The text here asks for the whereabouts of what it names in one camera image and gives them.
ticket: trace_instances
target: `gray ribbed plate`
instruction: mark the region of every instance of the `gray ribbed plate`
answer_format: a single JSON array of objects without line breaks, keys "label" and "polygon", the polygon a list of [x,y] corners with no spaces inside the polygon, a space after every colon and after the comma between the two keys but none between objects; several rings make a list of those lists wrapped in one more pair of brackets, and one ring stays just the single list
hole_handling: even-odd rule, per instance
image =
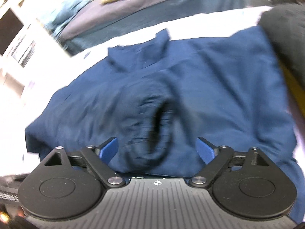
[{"label": "gray ribbed plate", "polygon": [[61,222],[29,217],[41,229],[292,229],[288,217],[248,221],[220,209],[207,190],[183,179],[131,179],[86,215]]}]

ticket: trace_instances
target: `orange light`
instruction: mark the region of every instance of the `orange light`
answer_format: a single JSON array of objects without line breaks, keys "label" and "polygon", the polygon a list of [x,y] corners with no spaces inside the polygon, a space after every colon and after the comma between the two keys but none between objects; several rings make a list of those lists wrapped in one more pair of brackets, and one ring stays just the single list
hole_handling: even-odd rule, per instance
[{"label": "orange light", "polygon": [[10,221],[10,217],[6,213],[0,211],[0,221],[7,224]]}]

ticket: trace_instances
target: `gray metal object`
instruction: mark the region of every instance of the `gray metal object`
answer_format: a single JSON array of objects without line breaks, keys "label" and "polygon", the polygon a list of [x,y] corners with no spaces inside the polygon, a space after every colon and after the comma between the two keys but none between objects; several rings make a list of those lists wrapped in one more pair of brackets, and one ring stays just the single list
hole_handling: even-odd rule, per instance
[{"label": "gray metal object", "polygon": [[87,214],[67,221],[28,220],[43,229],[292,229],[284,216],[270,221],[248,221],[223,211],[205,189],[181,179],[131,179],[110,189]]},{"label": "gray metal object", "polygon": [[123,179],[121,177],[110,177],[108,179],[108,183],[112,185],[119,185],[123,182]]},{"label": "gray metal object", "polygon": [[206,183],[206,178],[205,177],[193,177],[192,182],[195,184],[204,184],[204,183]]}]

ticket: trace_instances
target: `blue gripper pad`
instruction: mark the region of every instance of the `blue gripper pad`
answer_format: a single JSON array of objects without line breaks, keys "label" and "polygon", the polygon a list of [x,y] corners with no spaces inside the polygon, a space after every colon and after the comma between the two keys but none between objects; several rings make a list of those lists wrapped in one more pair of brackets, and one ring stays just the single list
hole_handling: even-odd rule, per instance
[{"label": "blue gripper pad", "polygon": [[113,157],[118,152],[118,150],[119,150],[119,142],[117,138],[115,138],[101,149],[99,158],[105,164],[109,164],[110,160],[113,159]]},{"label": "blue gripper pad", "polygon": [[217,147],[202,137],[197,138],[195,147],[205,164],[210,163],[217,156]]}]

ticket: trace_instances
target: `dark screen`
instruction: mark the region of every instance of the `dark screen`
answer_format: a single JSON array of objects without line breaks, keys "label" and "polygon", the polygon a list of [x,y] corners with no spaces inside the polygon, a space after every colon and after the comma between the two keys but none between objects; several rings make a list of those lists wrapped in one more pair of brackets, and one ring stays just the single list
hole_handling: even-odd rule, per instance
[{"label": "dark screen", "polygon": [[0,18],[0,54],[3,55],[7,47],[16,37],[17,33],[23,28],[22,22],[9,9]]}]

